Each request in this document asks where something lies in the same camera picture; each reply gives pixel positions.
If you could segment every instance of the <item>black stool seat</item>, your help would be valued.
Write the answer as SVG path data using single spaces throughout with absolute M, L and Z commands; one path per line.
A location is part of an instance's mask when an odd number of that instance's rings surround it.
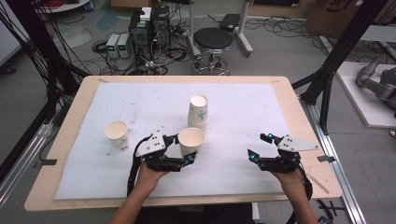
M 219 28 L 204 28 L 194 34 L 194 44 L 201 49 L 225 50 L 233 43 L 233 37 Z

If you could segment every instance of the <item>cardboard box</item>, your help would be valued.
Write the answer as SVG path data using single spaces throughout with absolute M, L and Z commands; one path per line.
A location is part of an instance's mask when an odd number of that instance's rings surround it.
M 306 20 L 306 30 L 311 35 L 340 37 L 359 10 L 358 0 L 318 0 Z

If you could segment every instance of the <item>white paper cup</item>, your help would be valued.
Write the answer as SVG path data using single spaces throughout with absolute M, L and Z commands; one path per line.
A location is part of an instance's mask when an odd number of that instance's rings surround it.
M 187 121 L 187 127 L 189 127 L 189 128 L 197 128 L 197 129 L 200 129 L 202 132 L 206 133 L 206 128 L 207 128 L 208 121 L 209 121 L 209 119 L 206 119 L 205 122 L 194 123 L 194 122 L 188 120 Z
M 208 115 L 206 97 L 201 94 L 192 96 L 188 119 L 193 123 L 203 123 L 207 120 Z
M 191 154 L 192 152 L 199 152 L 201 144 L 205 140 L 205 134 L 197 128 L 187 128 L 178 134 L 178 142 L 180 143 L 181 155 Z
M 128 127 L 123 121 L 114 121 L 107 125 L 105 135 L 114 147 L 125 149 L 128 147 Z

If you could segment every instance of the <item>white paper sheet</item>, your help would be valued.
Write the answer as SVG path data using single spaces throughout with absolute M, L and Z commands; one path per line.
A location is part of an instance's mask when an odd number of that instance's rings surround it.
M 81 125 L 68 156 L 55 199 L 124 198 L 134 147 L 161 129 L 173 135 L 187 128 L 190 98 L 208 100 L 205 142 L 193 165 L 160 180 L 150 197 L 281 192 L 277 180 L 248 160 L 247 149 L 265 157 L 277 155 L 275 145 L 260 133 L 289 133 L 269 84 L 103 83 Z M 129 125 L 127 150 L 106 139 L 108 123 Z M 166 153 L 179 156 L 179 146 Z

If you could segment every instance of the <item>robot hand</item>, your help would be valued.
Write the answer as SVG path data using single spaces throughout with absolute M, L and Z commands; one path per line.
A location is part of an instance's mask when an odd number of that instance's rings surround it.
M 260 139 L 277 146 L 278 157 L 261 158 L 259 154 L 248 149 L 248 159 L 256 163 L 263 171 L 290 173 L 295 171 L 301 164 L 301 156 L 298 151 L 317 149 L 318 146 L 305 142 L 305 140 L 295 138 L 289 135 L 279 138 L 273 134 L 260 134 Z
M 145 161 L 148 168 L 154 171 L 179 172 L 184 166 L 194 163 L 196 152 L 180 158 L 168 158 L 166 150 L 173 143 L 179 144 L 177 134 L 166 136 L 160 131 L 153 133 L 149 137 L 143 138 L 134 149 L 134 161 L 128 178 L 127 196 L 134 189 L 137 171 L 142 161 Z

